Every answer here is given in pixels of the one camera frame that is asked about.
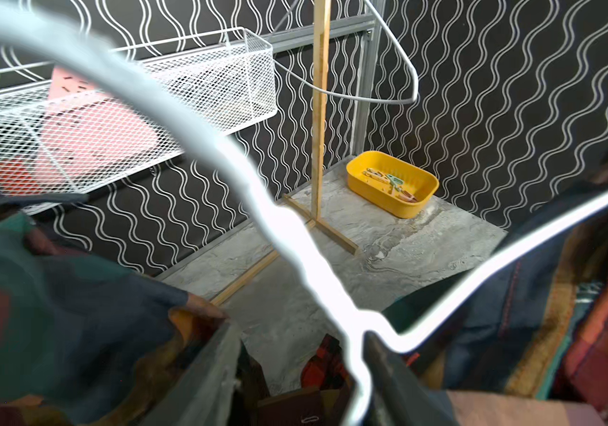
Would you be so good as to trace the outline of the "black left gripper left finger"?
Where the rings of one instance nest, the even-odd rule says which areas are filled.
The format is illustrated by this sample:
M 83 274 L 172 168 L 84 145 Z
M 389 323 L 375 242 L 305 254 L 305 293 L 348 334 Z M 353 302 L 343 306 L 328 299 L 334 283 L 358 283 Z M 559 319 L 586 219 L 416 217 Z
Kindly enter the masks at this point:
M 227 322 L 197 355 L 143 425 L 226 425 L 236 387 L 240 332 Z

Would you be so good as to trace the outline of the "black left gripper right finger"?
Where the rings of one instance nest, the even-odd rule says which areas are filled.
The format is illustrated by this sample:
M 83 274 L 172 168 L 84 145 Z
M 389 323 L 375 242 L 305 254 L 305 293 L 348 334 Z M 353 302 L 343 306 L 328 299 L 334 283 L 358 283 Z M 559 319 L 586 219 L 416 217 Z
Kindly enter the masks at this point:
M 456 425 L 445 392 L 431 392 L 373 333 L 364 337 L 363 358 L 373 380 L 365 425 Z

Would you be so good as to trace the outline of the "red black plaid shirt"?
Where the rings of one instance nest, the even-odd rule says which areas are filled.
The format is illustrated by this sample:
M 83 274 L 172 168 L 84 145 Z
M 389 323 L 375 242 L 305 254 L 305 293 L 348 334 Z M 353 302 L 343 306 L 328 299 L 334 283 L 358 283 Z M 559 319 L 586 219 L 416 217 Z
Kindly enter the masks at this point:
M 314 387 L 321 391 L 340 390 L 346 385 L 347 378 L 341 344 L 337 338 L 326 334 L 303 367 L 300 385 L 302 388 Z

